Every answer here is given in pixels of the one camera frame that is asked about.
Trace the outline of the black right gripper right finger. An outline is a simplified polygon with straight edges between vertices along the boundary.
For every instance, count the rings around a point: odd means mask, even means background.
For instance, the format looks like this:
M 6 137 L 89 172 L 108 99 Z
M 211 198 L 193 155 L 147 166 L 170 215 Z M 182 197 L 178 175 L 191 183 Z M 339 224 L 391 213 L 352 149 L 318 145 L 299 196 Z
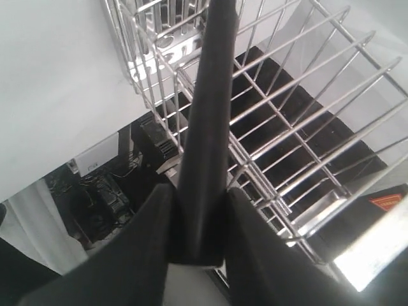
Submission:
M 232 305 L 365 305 L 357 293 L 290 249 L 244 192 L 228 191 L 226 272 Z

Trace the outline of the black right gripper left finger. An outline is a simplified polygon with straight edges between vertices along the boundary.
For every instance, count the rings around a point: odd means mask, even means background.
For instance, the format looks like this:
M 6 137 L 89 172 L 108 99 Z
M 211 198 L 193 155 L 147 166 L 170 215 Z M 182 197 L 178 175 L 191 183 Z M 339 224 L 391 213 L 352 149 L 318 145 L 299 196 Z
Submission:
M 85 263 L 20 305 L 162 305 L 173 188 L 157 185 L 132 221 Z

